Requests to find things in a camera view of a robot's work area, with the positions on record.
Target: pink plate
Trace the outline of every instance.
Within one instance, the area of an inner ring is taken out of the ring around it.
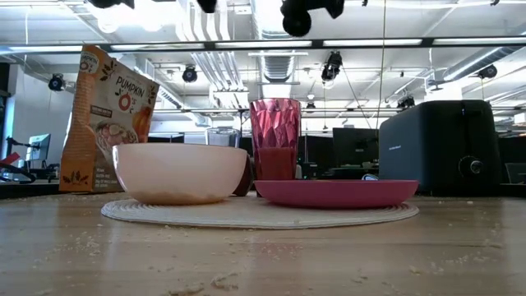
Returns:
[[[399,205],[417,191],[413,180],[290,180],[256,181],[268,201],[285,206],[372,208]]]

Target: table surface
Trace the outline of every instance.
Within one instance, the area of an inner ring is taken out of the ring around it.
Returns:
[[[526,294],[526,200],[414,198],[398,222],[250,231],[103,217],[117,198],[0,201],[0,294]]]

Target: woven placemat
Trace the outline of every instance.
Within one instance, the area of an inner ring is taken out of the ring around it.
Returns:
[[[263,198],[230,197],[202,206],[150,206],[135,200],[111,201],[102,214],[125,221],[244,229],[308,229],[402,220],[418,213],[404,203],[368,210],[315,210],[276,206]]]

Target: white bowl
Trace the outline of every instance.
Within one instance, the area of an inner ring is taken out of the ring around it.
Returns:
[[[242,149],[173,143],[113,147],[119,182],[131,197],[156,205],[222,201],[236,189],[245,169]]]

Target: office desk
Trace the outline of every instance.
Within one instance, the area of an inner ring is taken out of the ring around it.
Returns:
[[[0,294],[526,294],[525,200],[416,198],[394,223],[243,231],[103,217],[115,199],[0,201]]]

